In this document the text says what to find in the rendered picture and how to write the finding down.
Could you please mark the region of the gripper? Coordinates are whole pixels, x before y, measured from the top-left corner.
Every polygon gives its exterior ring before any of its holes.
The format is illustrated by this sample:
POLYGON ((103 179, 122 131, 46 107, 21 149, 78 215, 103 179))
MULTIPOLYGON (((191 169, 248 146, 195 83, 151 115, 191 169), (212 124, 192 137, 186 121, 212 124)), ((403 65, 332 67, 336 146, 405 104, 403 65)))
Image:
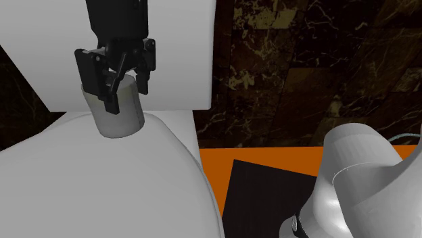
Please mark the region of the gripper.
POLYGON ((156 41, 148 37, 148 0, 85 0, 91 29, 98 40, 99 53, 76 49, 76 64, 84 92, 104 103, 106 112, 120 113, 117 90, 126 73, 131 41, 143 40, 143 48, 133 51, 137 59, 138 92, 148 94, 151 71, 156 69, 156 41), (108 66, 117 71, 112 74, 108 66))

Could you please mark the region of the pale grey cylindrical cup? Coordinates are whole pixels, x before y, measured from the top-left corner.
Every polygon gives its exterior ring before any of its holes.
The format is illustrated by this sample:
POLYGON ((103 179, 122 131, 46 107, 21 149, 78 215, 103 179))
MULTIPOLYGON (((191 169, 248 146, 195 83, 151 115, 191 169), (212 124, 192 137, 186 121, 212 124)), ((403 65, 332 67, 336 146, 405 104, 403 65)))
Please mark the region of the pale grey cylindrical cup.
POLYGON ((138 132, 145 124, 135 78, 125 74, 117 90, 120 113, 106 112, 105 105, 95 95, 81 87, 99 133, 107 138, 123 138, 138 132))

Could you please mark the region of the white toilet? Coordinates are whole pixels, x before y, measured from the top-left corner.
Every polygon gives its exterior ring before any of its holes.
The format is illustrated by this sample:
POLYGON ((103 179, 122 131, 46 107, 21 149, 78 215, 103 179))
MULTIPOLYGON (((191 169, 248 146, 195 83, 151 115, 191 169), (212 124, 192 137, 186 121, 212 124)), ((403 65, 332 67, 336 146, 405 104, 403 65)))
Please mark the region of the white toilet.
POLYGON ((0 46, 63 116, 0 151, 0 238, 225 238, 197 146, 208 110, 216 0, 148 0, 156 69, 144 126, 102 136, 74 52, 94 50, 85 0, 0 0, 0 46))

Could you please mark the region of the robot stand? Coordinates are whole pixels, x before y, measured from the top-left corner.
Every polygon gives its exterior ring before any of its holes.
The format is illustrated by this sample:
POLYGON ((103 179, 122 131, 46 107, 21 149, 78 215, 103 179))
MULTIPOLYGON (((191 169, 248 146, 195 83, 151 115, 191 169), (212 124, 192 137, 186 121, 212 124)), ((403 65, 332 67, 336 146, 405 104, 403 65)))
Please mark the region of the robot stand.
POLYGON ((279 238, 282 223, 310 197, 314 176, 233 162, 222 215, 225 238, 279 238))

